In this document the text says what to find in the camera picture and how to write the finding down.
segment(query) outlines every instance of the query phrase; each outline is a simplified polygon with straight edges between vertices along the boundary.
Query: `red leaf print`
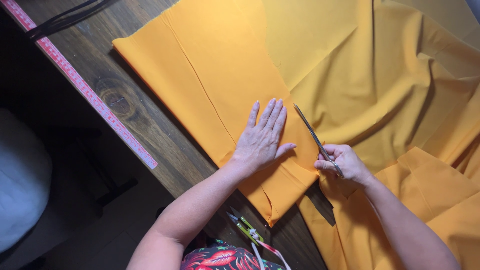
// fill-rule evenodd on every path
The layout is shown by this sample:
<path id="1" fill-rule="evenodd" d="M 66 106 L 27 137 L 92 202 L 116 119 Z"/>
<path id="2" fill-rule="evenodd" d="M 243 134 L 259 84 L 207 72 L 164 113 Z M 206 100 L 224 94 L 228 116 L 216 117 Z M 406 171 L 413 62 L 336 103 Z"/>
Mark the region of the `red leaf print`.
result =
<path id="1" fill-rule="evenodd" d="M 197 268 L 195 268 L 195 270 L 213 270 L 213 269 L 211 269 L 210 267 L 207 267 L 205 265 L 199 265 L 199 266 L 197 266 Z"/>
<path id="2" fill-rule="evenodd" d="M 203 260 L 200 264 L 207 266 L 222 266 L 227 265 L 231 261 L 235 260 L 233 256 L 235 251 L 233 250 L 222 250 L 213 254 L 210 258 Z"/>

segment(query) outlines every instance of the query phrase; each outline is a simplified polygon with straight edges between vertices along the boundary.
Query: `dark floor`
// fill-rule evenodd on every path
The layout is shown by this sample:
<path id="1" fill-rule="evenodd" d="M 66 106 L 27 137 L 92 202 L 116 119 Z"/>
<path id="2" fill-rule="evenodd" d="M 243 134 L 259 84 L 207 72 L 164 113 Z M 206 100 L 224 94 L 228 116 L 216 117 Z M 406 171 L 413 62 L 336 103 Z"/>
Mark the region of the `dark floor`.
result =
<path id="1" fill-rule="evenodd" d="M 47 252 L 44 269 L 125 269 L 155 221 L 156 210 L 173 197 L 3 10 L 0 33 L 0 108 L 8 108 L 36 133 L 48 126 L 100 130 L 99 138 L 85 140 L 100 164 L 117 185 L 138 180 L 103 207 L 101 218 Z M 64 147 L 62 153 L 68 155 L 68 170 L 94 199 L 108 192 L 76 144 Z"/>

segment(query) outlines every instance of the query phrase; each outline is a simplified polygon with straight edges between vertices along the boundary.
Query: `left hand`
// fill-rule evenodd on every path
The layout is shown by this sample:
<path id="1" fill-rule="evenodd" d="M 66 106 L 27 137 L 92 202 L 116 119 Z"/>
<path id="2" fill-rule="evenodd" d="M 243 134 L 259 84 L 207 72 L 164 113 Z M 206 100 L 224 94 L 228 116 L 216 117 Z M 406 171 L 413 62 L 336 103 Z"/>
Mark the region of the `left hand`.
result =
<path id="1" fill-rule="evenodd" d="M 259 102 L 255 102 L 248 117 L 247 127 L 240 136 L 240 139 L 233 153 L 232 159 L 239 162 L 240 166 L 254 174 L 275 162 L 282 155 L 297 147 L 293 143 L 286 143 L 278 147 L 280 133 L 287 118 L 287 108 L 283 107 L 282 99 L 276 102 L 272 99 L 262 115 L 258 124 Z"/>

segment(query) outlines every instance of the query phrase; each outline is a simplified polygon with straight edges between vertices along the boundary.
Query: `wood grain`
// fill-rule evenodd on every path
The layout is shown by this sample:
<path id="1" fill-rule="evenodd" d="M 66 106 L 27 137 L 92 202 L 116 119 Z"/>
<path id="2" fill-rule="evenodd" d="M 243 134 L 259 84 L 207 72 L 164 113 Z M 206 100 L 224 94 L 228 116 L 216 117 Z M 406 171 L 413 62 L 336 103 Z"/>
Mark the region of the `wood grain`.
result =
<path id="1" fill-rule="evenodd" d="M 83 1 L 17 2 L 38 25 Z M 105 8 L 49 39 L 158 162 L 152 173 L 174 197 L 178 197 L 215 172 L 217 167 L 111 44 L 115 38 L 133 34 L 173 3 L 169 0 L 112 0 Z M 310 198 L 315 196 L 315 192 L 309 194 Z M 328 210 L 325 201 L 317 200 Z M 237 190 L 205 227 L 210 236 L 236 246 L 250 247 L 248 238 L 227 218 L 225 211 L 229 205 L 245 214 L 265 241 L 282 252 L 292 269 L 326 269 L 296 206 L 273 228 L 267 228 L 264 219 Z M 262 255 L 267 260 L 279 262 L 268 251 Z"/>

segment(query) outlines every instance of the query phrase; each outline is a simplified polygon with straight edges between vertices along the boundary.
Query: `forearm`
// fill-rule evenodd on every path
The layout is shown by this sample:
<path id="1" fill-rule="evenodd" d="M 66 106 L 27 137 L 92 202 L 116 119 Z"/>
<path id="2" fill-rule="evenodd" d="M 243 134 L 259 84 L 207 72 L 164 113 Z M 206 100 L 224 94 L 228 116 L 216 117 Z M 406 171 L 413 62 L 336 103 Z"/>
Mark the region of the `forearm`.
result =
<path id="1" fill-rule="evenodd" d="M 235 188 L 250 175 L 231 160 L 196 184 L 162 212 L 151 230 L 183 246 L 199 233 Z"/>
<path id="2" fill-rule="evenodd" d="M 407 270 L 459 270 L 445 243 L 378 179 L 372 176 L 364 192 L 392 248 Z"/>

